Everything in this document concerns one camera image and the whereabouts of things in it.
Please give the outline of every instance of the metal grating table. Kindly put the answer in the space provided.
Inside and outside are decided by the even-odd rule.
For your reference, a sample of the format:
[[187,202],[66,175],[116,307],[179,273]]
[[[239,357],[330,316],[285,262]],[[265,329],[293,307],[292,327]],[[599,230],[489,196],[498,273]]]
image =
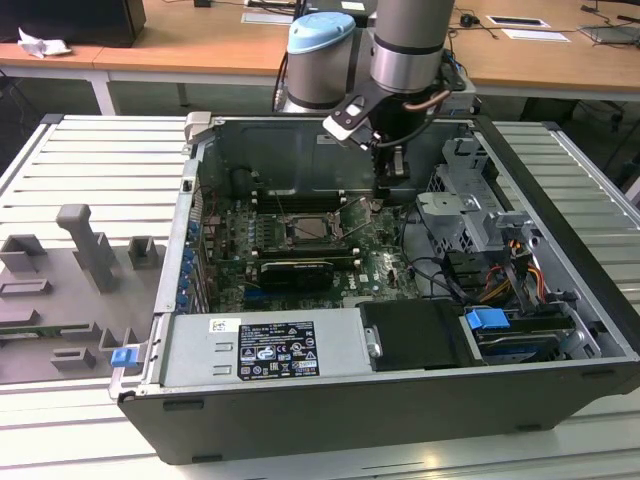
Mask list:
[[[0,212],[3,215],[9,215],[2,217],[2,228],[5,229],[2,231],[10,232],[9,226],[20,225],[25,221],[37,224],[37,228],[44,231],[53,231],[50,217],[39,213],[42,209],[54,207],[57,211],[57,206],[66,201],[86,201],[92,205],[94,222],[105,224],[105,228],[110,227],[106,225],[107,223],[113,223],[118,225],[117,228],[122,229],[123,233],[131,235],[126,227],[135,229],[144,227],[148,222],[160,223],[163,226],[158,227],[158,231],[164,233],[162,238],[166,239],[171,215],[150,217],[149,212],[152,210],[148,209],[151,207],[171,209],[172,202],[177,196],[179,173],[166,175],[165,171],[159,174],[162,169],[156,167],[173,165],[178,170],[176,165],[180,165],[184,158],[181,154],[182,142],[179,148],[178,140],[165,138],[159,141],[163,142],[162,145],[153,142],[154,148],[159,148],[160,151],[148,154],[139,150],[131,151],[137,150],[142,143],[137,146],[130,144],[116,146],[113,143],[108,145],[111,143],[108,139],[121,142],[125,126],[127,132],[164,131],[175,134],[181,130],[182,122],[182,118],[176,117],[158,119],[157,117],[67,116],[61,122],[61,126],[64,124],[64,127],[69,128],[41,126],[0,180],[0,194],[3,190],[6,191],[6,194],[0,197],[0,204],[3,205]],[[549,183],[546,187],[549,195],[553,195],[552,198],[558,202],[559,208],[564,209],[569,217],[586,215],[591,220],[595,220],[611,216],[610,214],[618,217],[625,216],[618,213],[622,208],[611,201],[611,199],[617,200],[617,195],[621,194],[619,192],[616,194],[616,191],[608,192],[607,189],[612,187],[602,182],[597,171],[591,171],[595,167],[562,134],[549,133],[539,124],[499,123],[498,127],[509,136],[514,147],[522,152],[530,152],[523,153],[523,156],[531,168],[534,166],[570,167],[570,170],[545,169],[536,173],[540,175],[541,182]],[[51,138],[54,132],[62,133],[63,131],[73,133],[64,133],[57,140]],[[87,138],[92,138],[92,135],[101,137],[100,141],[104,143],[101,143],[99,152],[87,151],[88,143],[81,144],[87,141],[81,140],[83,131],[87,132]],[[77,135],[77,137],[74,137],[75,140],[69,140],[71,137],[68,135]],[[544,141],[547,143],[544,144],[542,151],[536,151],[533,147],[533,137],[519,138],[527,135],[546,138]],[[141,135],[137,142],[148,144],[150,140],[145,137]],[[75,145],[71,147],[66,143],[69,141]],[[47,144],[46,151],[42,150],[45,144]],[[88,170],[83,171],[89,175],[71,174],[79,171],[74,169],[78,164],[85,164],[83,168]],[[29,168],[25,170],[30,172],[29,175],[24,175],[20,170],[23,165]],[[35,170],[31,170],[32,165],[36,167]],[[65,169],[57,167],[49,169],[49,173],[53,170],[53,173],[59,174],[57,176],[42,175],[42,170],[38,172],[40,165],[65,166]],[[103,173],[106,171],[111,175],[102,177],[102,174],[96,174],[98,170],[93,168],[99,165],[108,165],[112,168],[102,170]],[[131,174],[133,169],[121,168],[136,165],[147,165],[149,167],[145,170],[147,175],[142,173],[145,176],[136,177]],[[574,179],[574,177],[583,176],[581,170],[586,173],[587,178]],[[41,185],[48,183],[51,186],[47,189],[28,187],[30,189],[23,190],[25,187],[22,185],[25,184],[21,182],[26,181],[28,184],[32,177],[39,178]],[[93,188],[88,188],[86,183],[79,183],[86,178],[98,178],[96,182],[99,189],[94,191]],[[147,188],[158,178],[168,178],[172,183],[169,188]],[[583,182],[583,186],[569,187],[572,179],[578,183]],[[597,182],[602,182],[605,186],[600,187]],[[515,201],[515,195],[512,193],[509,195],[511,200]],[[583,204],[589,207],[586,212],[585,208],[581,208]],[[37,208],[23,210],[25,216],[11,216],[10,210],[22,207]],[[98,216],[97,212],[101,210],[102,213]],[[629,213],[628,215],[630,221],[635,221],[636,217]],[[635,248],[632,252],[637,253],[638,243],[635,242],[640,242],[638,232],[634,230],[633,225],[631,227],[627,227],[629,225],[627,223],[622,225],[623,233],[619,233],[616,237],[610,237],[607,231],[600,229],[600,225],[595,228],[595,233],[592,232],[593,228],[578,230],[581,235],[587,232],[584,235],[593,242],[590,244],[592,248],[607,249],[606,252],[611,256],[620,255],[617,253],[616,245]],[[43,243],[48,243],[49,247],[69,245],[68,239],[60,236],[59,233],[50,235]],[[601,257],[601,261],[608,265],[606,262],[611,261],[611,257],[609,259]],[[620,285],[630,287],[634,284],[621,282]],[[106,380],[102,379],[67,382],[65,385],[59,383],[51,385],[45,391],[42,391],[41,384],[0,387],[0,445],[2,445],[0,478],[3,480],[32,478],[112,480],[114,477],[124,476],[145,476],[167,480],[640,478],[640,456],[638,455],[640,451],[640,390],[627,396],[600,399],[549,432],[172,467],[162,463],[156,457],[149,444],[109,399],[106,386]]]
[[[539,123],[496,127],[640,313],[640,212],[560,131]],[[515,209],[524,207],[507,180],[498,184]]]
[[187,158],[184,120],[67,115],[40,125],[0,178],[0,242],[35,234],[44,248],[71,247],[56,214],[86,203],[93,231],[112,246],[134,235],[166,244]]

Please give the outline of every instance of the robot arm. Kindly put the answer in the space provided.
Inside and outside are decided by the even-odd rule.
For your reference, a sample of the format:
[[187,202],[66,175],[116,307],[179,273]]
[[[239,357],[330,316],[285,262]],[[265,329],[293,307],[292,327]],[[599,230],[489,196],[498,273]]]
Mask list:
[[409,178],[406,144],[451,93],[440,73],[453,4],[380,0],[372,36],[337,13],[291,27],[285,110],[330,112],[323,125],[336,140],[371,149],[376,189]]
[[[371,78],[357,85],[325,120],[329,133],[341,142],[352,138],[365,148],[376,143],[386,148],[408,141],[402,140],[421,128],[419,122],[415,126],[415,117],[448,96],[437,76],[453,4],[453,0],[378,3]],[[354,136],[367,120],[373,131]]]

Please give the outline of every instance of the warning label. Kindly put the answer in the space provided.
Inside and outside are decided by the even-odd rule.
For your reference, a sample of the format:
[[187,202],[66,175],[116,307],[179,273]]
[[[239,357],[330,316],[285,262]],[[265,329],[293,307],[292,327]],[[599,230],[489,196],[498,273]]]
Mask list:
[[320,375],[313,322],[240,325],[241,380]]

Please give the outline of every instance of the blue clip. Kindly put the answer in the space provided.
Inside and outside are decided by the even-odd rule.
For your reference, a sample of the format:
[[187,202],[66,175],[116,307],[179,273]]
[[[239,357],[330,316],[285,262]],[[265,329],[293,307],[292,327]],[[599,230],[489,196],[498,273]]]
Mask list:
[[193,257],[196,256],[196,252],[194,252],[191,248],[185,248],[182,252],[182,258],[186,261],[193,260]]
[[187,303],[189,303],[189,297],[187,297],[184,293],[179,293],[178,295],[176,295],[176,303],[184,307]]
[[478,328],[509,328],[511,324],[500,308],[476,308],[465,315],[471,330]]
[[116,348],[111,354],[111,366],[113,368],[132,368],[138,366],[138,347]]

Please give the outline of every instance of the white sticker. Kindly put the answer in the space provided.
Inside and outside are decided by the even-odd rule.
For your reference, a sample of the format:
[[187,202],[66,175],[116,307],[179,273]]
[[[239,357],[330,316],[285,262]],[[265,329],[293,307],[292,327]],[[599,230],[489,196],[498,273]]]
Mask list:
[[364,3],[362,2],[342,2],[342,8],[345,10],[357,10],[364,12]]
[[209,333],[237,333],[241,323],[241,318],[212,318],[209,321]]

